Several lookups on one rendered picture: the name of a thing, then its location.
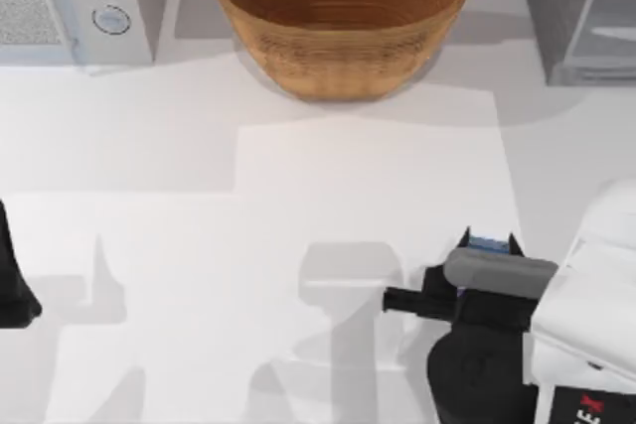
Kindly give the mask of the pale microwave oven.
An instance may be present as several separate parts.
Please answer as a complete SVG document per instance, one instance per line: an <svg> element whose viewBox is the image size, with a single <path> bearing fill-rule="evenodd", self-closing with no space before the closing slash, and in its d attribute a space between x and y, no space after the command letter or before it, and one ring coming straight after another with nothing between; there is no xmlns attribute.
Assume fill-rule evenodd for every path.
<svg viewBox="0 0 636 424"><path fill-rule="evenodd" d="M110 36L91 13L113 5L130 29ZM0 66L125 68L153 63L166 0L0 0Z"/></svg>

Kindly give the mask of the round microwave knob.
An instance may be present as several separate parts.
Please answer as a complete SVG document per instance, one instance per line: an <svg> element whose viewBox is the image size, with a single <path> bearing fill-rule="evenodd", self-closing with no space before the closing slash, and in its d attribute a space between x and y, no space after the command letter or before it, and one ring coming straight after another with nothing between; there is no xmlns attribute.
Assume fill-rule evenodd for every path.
<svg viewBox="0 0 636 424"><path fill-rule="evenodd" d="M110 36L123 35L131 27L131 20L128 13L113 5L107 5L100 9L93 10L91 19L93 24L101 32Z"/></svg>

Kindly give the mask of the pale grey rounded box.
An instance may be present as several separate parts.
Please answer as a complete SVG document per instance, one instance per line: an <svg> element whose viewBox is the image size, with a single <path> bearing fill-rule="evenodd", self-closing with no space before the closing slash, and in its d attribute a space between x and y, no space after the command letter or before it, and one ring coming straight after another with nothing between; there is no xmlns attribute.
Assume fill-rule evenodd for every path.
<svg viewBox="0 0 636 424"><path fill-rule="evenodd" d="M539 300L558 266L548 260L471 248L451 251L443 265L455 287Z"/></svg>

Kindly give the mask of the small blue box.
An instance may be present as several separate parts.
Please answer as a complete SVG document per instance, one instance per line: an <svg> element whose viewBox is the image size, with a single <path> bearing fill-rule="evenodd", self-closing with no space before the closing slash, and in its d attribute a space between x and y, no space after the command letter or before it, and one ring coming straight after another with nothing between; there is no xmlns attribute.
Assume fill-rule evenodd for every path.
<svg viewBox="0 0 636 424"><path fill-rule="evenodd" d="M467 247L491 253L510 253L510 245L507 240L501 241L487 237L471 236L468 240Z"/></svg>

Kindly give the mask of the brown woven basket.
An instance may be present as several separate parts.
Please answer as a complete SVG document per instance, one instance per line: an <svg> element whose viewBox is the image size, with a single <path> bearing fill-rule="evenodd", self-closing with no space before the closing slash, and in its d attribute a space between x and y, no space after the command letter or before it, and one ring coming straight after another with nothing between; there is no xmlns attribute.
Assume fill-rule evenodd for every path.
<svg viewBox="0 0 636 424"><path fill-rule="evenodd" d="M410 80L466 0L219 0L238 39L283 91L375 100Z"/></svg>

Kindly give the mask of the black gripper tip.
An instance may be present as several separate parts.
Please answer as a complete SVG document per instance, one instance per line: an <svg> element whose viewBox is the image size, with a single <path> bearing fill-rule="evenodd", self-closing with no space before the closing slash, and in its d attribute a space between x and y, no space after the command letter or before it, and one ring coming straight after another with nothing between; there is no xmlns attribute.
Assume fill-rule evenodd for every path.
<svg viewBox="0 0 636 424"><path fill-rule="evenodd" d="M8 216L0 200L0 330L26 329L42 312L18 264Z"/></svg>

